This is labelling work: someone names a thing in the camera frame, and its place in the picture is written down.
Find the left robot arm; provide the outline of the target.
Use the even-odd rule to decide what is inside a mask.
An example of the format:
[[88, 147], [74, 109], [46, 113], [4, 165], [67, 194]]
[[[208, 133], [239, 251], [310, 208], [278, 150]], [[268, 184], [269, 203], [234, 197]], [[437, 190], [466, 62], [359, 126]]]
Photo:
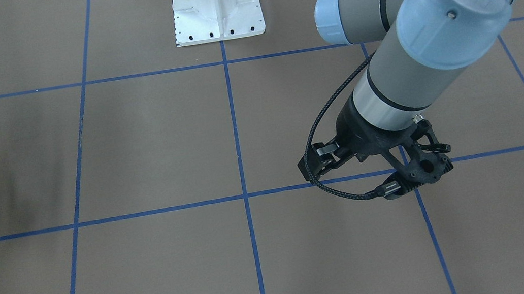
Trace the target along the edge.
[[387, 154], [505, 29], [516, 0], [317, 0], [319, 35], [335, 45], [379, 41], [337, 118], [335, 137], [309, 144], [309, 181], [352, 157]]

